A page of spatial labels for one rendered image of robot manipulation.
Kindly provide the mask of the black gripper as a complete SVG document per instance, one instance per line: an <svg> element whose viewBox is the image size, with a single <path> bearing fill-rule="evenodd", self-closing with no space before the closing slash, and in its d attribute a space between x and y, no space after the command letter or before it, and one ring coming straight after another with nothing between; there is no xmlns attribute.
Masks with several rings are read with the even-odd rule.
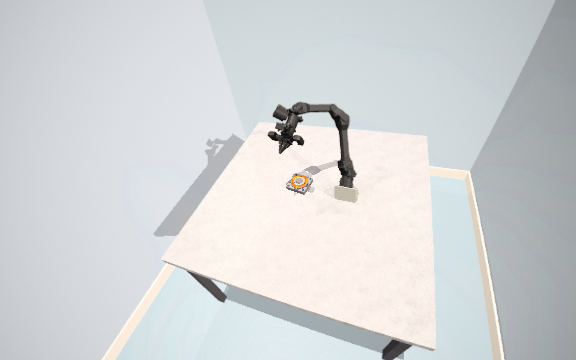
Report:
<svg viewBox="0 0 576 360"><path fill-rule="evenodd" d="M296 126L292 123L290 124L291 130L288 134L285 131L281 131L281 135L275 131L269 131L267 134L273 141L279 142L279 154L285 151L289 146L293 145L293 141L297 142L298 145L304 145L304 139L300 135L293 135L294 132L296 133Z"/></svg>

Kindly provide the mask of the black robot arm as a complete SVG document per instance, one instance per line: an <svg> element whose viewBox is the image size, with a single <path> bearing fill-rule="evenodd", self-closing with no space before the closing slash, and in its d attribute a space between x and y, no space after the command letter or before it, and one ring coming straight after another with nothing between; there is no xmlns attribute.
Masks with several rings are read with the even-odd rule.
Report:
<svg viewBox="0 0 576 360"><path fill-rule="evenodd" d="M276 122L275 129L278 129L277 130L278 132L281 130L285 131L288 134L291 130L290 123L294 124L297 127L298 122L301 123L303 121L302 116L298 115L308 112L329 112L331 117L335 120L336 127L339 130L340 151L341 151L341 159L340 161L338 161L338 168L340 170L342 178L340 178L339 186L353 188L354 177L357 176L357 172L354 169L354 164L350 157L349 137L348 137L348 128L350 125L349 116L345 114L335 104L310 105L307 103L298 102L289 109L287 109L282 105L277 105L272 116L281 121L286 119L287 121L286 124Z"/></svg>

